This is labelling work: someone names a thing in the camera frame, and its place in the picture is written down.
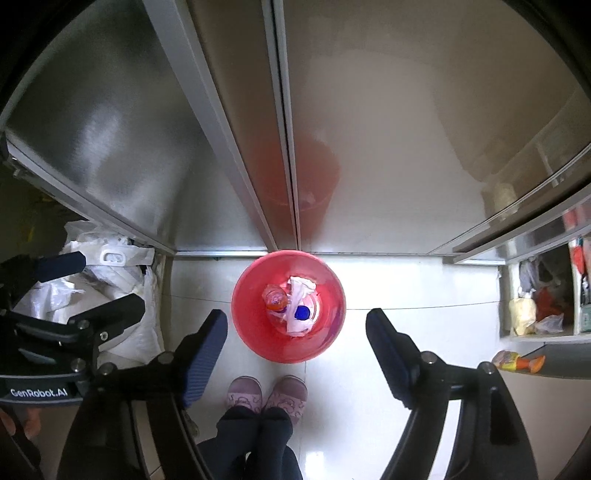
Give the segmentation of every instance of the blue bottle cap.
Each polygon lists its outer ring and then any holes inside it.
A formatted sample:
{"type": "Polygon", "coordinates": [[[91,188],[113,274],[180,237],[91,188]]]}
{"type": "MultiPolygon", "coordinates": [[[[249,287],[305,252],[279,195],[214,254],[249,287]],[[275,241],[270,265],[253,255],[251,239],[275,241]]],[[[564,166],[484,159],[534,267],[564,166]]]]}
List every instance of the blue bottle cap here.
{"type": "Polygon", "coordinates": [[[300,305],[295,309],[295,318],[297,320],[307,320],[310,318],[310,309],[305,305],[300,305]]]}

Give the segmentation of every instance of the white tiled floor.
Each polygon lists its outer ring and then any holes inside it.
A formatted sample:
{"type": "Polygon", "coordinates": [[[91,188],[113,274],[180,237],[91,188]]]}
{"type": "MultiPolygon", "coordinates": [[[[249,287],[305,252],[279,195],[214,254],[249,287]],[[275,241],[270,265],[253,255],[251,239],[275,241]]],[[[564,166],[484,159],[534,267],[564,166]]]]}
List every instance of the white tiled floor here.
{"type": "MultiPolygon", "coordinates": [[[[365,315],[381,307],[421,350],[447,363],[475,367],[501,348],[495,267],[444,265],[439,258],[326,257],[345,289],[345,325],[334,344],[305,364],[281,365],[251,352],[230,320],[228,340],[205,394],[190,410],[197,439],[215,436],[226,389],[240,375],[255,376],[264,393],[277,378],[305,380],[309,402],[289,445],[306,480],[377,480],[404,429],[408,410],[394,400],[365,336],[365,315]]],[[[250,260],[175,260],[164,286],[163,334],[168,349],[195,332],[213,308],[230,319],[233,287],[250,260]]],[[[444,477],[459,405],[450,404],[431,471],[444,477]]]]}

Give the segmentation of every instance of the pink shoe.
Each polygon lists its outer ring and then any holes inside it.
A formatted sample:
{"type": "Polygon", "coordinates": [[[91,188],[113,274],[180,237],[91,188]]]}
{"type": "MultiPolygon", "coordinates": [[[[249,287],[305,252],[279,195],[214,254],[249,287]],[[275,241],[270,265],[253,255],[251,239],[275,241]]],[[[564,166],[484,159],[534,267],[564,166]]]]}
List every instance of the pink shoe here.
{"type": "Polygon", "coordinates": [[[279,407],[285,410],[292,424],[296,425],[304,413],[307,400],[308,389],[305,383],[297,377],[286,375],[275,384],[265,408],[279,407]]]}
{"type": "Polygon", "coordinates": [[[228,408],[242,406],[254,413],[262,407],[261,384],[256,378],[238,377],[228,387],[228,408]]]}

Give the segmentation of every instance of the red plastic basin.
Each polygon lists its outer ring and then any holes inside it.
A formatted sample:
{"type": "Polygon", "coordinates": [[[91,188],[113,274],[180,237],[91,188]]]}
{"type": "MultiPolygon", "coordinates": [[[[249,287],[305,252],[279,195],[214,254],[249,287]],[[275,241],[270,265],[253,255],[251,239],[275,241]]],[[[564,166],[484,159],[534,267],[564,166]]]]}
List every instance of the red plastic basin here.
{"type": "Polygon", "coordinates": [[[345,294],[335,273],[305,252],[280,250],[255,260],[240,276],[232,294],[232,319],[238,335],[255,353],[272,362],[296,364],[324,352],[335,341],[345,320],[345,294]],[[289,277],[316,283],[319,316],[303,337],[279,332],[267,316],[262,291],[289,277]]]}

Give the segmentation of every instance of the black pants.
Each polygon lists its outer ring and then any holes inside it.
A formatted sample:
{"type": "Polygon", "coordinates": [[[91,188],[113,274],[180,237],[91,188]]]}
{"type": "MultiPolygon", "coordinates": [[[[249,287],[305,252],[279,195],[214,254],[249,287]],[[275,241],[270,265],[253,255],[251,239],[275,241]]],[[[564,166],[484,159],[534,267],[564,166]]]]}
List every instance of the black pants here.
{"type": "Polygon", "coordinates": [[[215,480],[302,480],[287,446],[292,433],[289,415],[280,408],[256,414],[237,406],[219,420],[217,436],[197,448],[215,480]]]}

